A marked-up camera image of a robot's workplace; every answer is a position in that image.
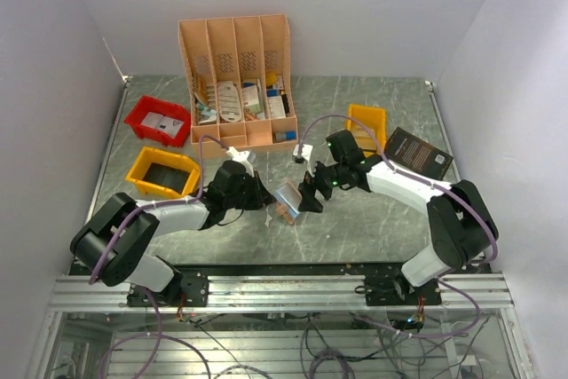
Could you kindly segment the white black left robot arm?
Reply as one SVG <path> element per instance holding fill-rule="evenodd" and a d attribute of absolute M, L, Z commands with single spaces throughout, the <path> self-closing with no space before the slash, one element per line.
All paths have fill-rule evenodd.
<path fill-rule="evenodd" d="M 205 188 L 180 199 L 150 202 L 113 195 L 75 235 L 70 251 L 90 269 L 92 280 L 108 287 L 138 285 L 158 304 L 171 305 L 180 297 L 180 273 L 146 253 L 152 238 L 206 230 L 220 225 L 231 209 L 260 210 L 275 202 L 256 171 L 229 160 Z"/>

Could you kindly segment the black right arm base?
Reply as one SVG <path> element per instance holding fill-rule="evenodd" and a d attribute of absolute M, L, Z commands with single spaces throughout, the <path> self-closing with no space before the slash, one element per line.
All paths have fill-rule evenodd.
<path fill-rule="evenodd" d="M 366 276 L 354 292 L 365 297 L 367 306 L 417 307 L 420 302 L 427 306 L 442 303 L 438 284 L 434 280 L 413 287 L 400 274 L 393 277 Z"/>

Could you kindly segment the pink leather card holder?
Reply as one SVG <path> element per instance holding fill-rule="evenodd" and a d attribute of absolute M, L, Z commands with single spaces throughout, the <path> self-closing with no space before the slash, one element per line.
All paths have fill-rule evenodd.
<path fill-rule="evenodd" d="M 299 205 L 302 201 L 302 196 L 294 184 L 286 178 L 274 191 L 273 197 L 276 201 L 277 215 L 285 219 L 289 225 L 294 225 L 300 215 Z"/>

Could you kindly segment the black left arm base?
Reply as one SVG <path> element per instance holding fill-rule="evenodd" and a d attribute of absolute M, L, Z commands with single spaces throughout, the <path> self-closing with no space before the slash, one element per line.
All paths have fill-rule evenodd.
<path fill-rule="evenodd" d="M 178 273 L 160 292 L 150 292 L 159 307 L 205 307 L 209 298 L 209 280 L 200 272 Z M 130 286 L 129 307 L 151 307 L 148 296 L 140 286 Z"/>

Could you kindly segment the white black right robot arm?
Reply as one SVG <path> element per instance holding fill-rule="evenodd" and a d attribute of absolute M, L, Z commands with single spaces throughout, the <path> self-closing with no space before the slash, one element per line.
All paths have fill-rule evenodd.
<path fill-rule="evenodd" d="M 497 228 L 472 182 L 430 180 L 388 163 L 379 154 L 365 155 L 348 130 L 327 137 L 327 147 L 335 161 L 331 165 L 314 161 L 310 145 L 294 149 L 294 160 L 306 164 L 298 185 L 300 211 L 323 210 L 316 193 L 328 200 L 336 188 L 358 188 L 389 196 L 428 219 L 429 245 L 405 261 L 391 283 L 398 302 L 411 304 L 422 294 L 422 285 L 462 268 L 488 248 L 497 253 Z"/>

